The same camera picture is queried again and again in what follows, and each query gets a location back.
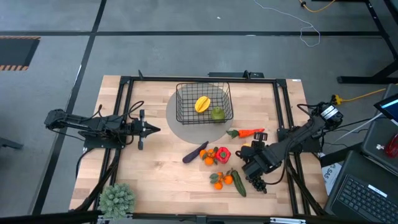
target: carrot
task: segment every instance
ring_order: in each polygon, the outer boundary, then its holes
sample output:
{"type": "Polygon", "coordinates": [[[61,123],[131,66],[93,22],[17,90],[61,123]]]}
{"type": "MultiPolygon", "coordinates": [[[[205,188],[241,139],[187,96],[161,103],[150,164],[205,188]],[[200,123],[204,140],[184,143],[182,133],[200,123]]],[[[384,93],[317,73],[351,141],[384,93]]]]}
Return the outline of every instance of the carrot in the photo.
{"type": "Polygon", "coordinates": [[[229,134],[232,138],[235,138],[236,136],[239,136],[239,138],[245,138],[248,136],[252,136],[256,132],[263,132],[265,129],[260,128],[260,129],[251,129],[251,130],[232,130],[232,131],[227,131],[226,133],[229,134]]]}

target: fake fruit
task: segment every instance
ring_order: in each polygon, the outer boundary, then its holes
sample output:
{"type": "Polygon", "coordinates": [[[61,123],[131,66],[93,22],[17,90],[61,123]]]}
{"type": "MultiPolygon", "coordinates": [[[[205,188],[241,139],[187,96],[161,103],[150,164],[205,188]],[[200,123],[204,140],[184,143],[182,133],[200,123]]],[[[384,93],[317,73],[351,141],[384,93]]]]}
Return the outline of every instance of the fake fruit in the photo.
{"type": "Polygon", "coordinates": [[[231,175],[226,175],[223,180],[224,180],[224,183],[226,183],[226,184],[232,184],[232,182],[233,182],[233,178],[231,175]]]}
{"type": "Polygon", "coordinates": [[[205,159],[205,164],[206,165],[211,166],[211,165],[213,165],[213,163],[214,163],[214,159],[213,158],[206,157],[206,159],[205,159]]]}
{"type": "Polygon", "coordinates": [[[195,111],[203,113],[210,106],[210,99],[207,96],[200,97],[195,103],[195,111]]]}
{"type": "Polygon", "coordinates": [[[239,173],[236,170],[232,169],[231,175],[234,180],[236,190],[238,190],[239,194],[241,194],[243,197],[246,197],[246,189],[244,188],[244,185],[242,183],[241,177],[239,176],[239,173]]]}
{"type": "Polygon", "coordinates": [[[213,111],[211,111],[211,118],[213,120],[225,119],[225,113],[224,113],[223,109],[221,109],[218,106],[216,108],[214,108],[213,111]]]}
{"type": "Polygon", "coordinates": [[[222,164],[228,162],[231,153],[228,151],[226,147],[220,147],[216,153],[216,159],[218,159],[222,164]]]}
{"type": "Polygon", "coordinates": [[[215,159],[216,153],[218,151],[217,147],[214,147],[214,149],[209,149],[209,150],[202,150],[202,152],[200,152],[201,154],[201,159],[203,159],[205,161],[205,164],[208,166],[213,165],[213,163],[215,163],[217,165],[217,160],[215,159]]]}
{"type": "Polygon", "coordinates": [[[227,175],[224,175],[222,172],[218,172],[216,174],[210,175],[210,183],[214,184],[214,188],[217,190],[221,190],[223,188],[223,181],[225,184],[232,184],[233,178],[228,175],[231,171],[227,172],[227,175]]]}
{"type": "Polygon", "coordinates": [[[263,132],[264,128],[261,129],[251,129],[251,130],[232,130],[232,131],[227,131],[226,133],[229,134],[232,138],[235,138],[236,136],[239,136],[239,138],[245,138],[248,136],[252,136],[256,132],[263,132]]]}
{"type": "Polygon", "coordinates": [[[205,153],[207,153],[206,152],[206,150],[201,150],[200,152],[199,152],[199,156],[201,157],[201,158],[203,158],[203,155],[205,154],[205,153]]]}
{"type": "Polygon", "coordinates": [[[217,182],[214,184],[214,188],[216,190],[221,190],[223,188],[223,184],[221,182],[217,182]]]}
{"type": "Polygon", "coordinates": [[[204,150],[209,142],[203,143],[201,146],[199,146],[197,149],[195,149],[193,152],[189,153],[186,155],[184,158],[182,158],[183,163],[189,163],[191,162],[194,158],[199,156],[202,150],[204,150]]]}

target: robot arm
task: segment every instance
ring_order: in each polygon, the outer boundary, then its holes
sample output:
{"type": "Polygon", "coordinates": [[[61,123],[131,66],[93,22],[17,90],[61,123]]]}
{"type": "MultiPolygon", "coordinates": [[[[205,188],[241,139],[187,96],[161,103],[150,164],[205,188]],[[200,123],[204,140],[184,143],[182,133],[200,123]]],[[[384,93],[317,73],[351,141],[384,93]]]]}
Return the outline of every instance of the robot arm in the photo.
{"type": "Polygon", "coordinates": [[[250,178],[268,174],[280,167],[282,161],[287,157],[291,148],[301,144],[308,138],[319,138],[319,131],[323,129],[332,130],[342,122],[343,115],[331,104],[320,103],[312,111],[312,117],[306,124],[292,131],[287,138],[278,143],[266,145],[264,133],[256,133],[251,147],[243,146],[241,151],[236,153],[246,163],[242,169],[250,178]]]}
{"type": "Polygon", "coordinates": [[[49,112],[44,124],[50,130],[65,127],[81,130],[78,133],[86,139],[87,148],[124,148],[127,136],[139,136],[138,148],[143,149],[144,138],[160,131],[144,121],[144,116],[144,110],[140,110],[139,119],[133,118],[131,123],[126,123],[118,115],[86,118],[57,109],[49,112]]]}

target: wooden tabletop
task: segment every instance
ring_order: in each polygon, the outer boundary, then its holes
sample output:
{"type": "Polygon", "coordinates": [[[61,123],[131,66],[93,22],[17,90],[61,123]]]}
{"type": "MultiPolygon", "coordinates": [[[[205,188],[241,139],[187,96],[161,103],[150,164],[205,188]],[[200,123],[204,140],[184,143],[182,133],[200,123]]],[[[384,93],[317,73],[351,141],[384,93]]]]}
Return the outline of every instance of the wooden tabletop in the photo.
{"type": "MultiPolygon", "coordinates": [[[[99,90],[96,107],[103,105],[101,113],[112,114],[118,92],[120,76],[104,76],[99,90]]],[[[206,166],[198,157],[189,164],[182,158],[198,147],[179,139],[170,130],[166,121],[166,106],[170,96],[175,92],[178,82],[134,82],[131,105],[139,100],[145,103],[148,123],[161,128],[144,140],[144,150],[137,148],[137,141],[122,150],[117,183],[127,183],[137,195],[136,213],[164,214],[208,214],[208,215],[292,215],[289,188],[286,176],[277,185],[268,185],[268,194],[257,192],[246,181],[241,169],[244,162],[234,155],[242,144],[250,143],[252,138],[231,139],[224,135],[221,139],[208,145],[227,147],[233,154],[227,164],[206,166]],[[244,198],[238,194],[235,186],[225,185],[222,190],[215,190],[210,184],[209,176],[214,172],[226,172],[230,168],[238,170],[248,193],[244,198]]],[[[303,87],[300,80],[287,80],[290,104],[295,125],[303,125],[308,116],[295,105],[305,103],[303,87]]],[[[265,83],[230,83],[231,97],[234,106],[234,119],[231,129],[265,128],[268,133],[267,144],[277,142],[274,92],[271,84],[265,83]]],[[[284,122],[287,117],[284,108],[283,94],[280,90],[284,122]]],[[[88,196],[98,182],[104,149],[94,149],[81,161],[70,208],[76,208],[88,196]]],[[[319,161],[311,154],[302,153],[302,166],[305,183],[318,203],[323,205],[327,200],[325,184],[319,161]]],[[[276,181],[282,167],[263,175],[267,182],[276,181]]],[[[298,208],[302,212],[302,201],[297,186],[298,208]]]]}

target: wire basket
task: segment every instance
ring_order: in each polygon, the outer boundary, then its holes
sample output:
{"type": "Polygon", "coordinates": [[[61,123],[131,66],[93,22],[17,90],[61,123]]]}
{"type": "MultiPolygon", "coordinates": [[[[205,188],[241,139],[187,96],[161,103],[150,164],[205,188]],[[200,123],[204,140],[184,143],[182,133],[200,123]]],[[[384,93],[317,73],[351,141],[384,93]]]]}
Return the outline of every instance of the wire basket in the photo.
{"type": "Polygon", "coordinates": [[[182,124],[225,123],[234,117],[229,83],[179,83],[176,93],[176,117],[182,124]],[[210,99],[210,106],[205,112],[197,113],[195,103],[201,96],[210,99]],[[225,119],[211,118],[211,111],[216,107],[224,111],[225,119]]]}

